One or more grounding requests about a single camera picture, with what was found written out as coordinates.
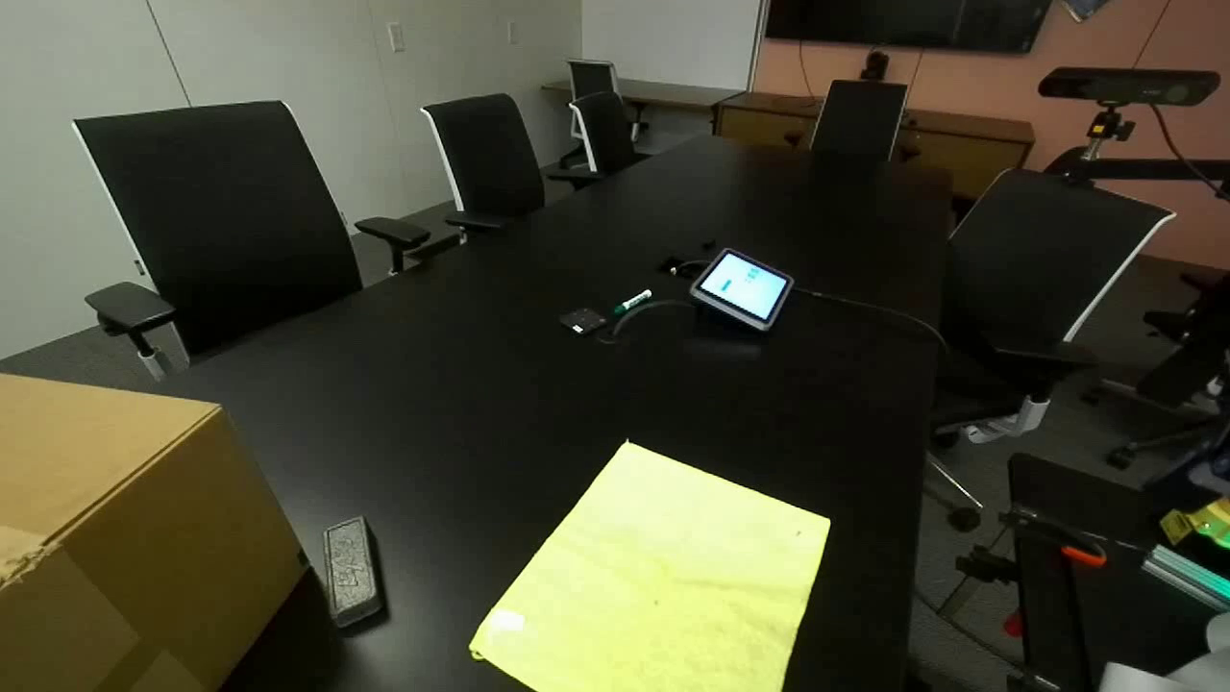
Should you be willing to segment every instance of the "tablet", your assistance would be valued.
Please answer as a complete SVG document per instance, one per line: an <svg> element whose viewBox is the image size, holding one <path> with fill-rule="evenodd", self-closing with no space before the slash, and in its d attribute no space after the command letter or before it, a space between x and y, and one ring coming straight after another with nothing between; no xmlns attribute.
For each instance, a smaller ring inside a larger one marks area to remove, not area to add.
<svg viewBox="0 0 1230 692"><path fill-rule="evenodd" d="M697 280L691 296L755 331L773 331L795 278L757 257L724 249Z"/></svg>

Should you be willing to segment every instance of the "yellow notepad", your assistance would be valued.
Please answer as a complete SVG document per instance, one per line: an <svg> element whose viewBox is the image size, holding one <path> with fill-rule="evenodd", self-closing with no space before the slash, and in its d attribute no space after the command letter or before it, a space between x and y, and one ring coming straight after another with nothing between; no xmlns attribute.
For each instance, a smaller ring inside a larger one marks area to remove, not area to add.
<svg viewBox="0 0 1230 692"><path fill-rule="evenodd" d="M538 692L778 692L828 535L627 442L469 649Z"/></svg>

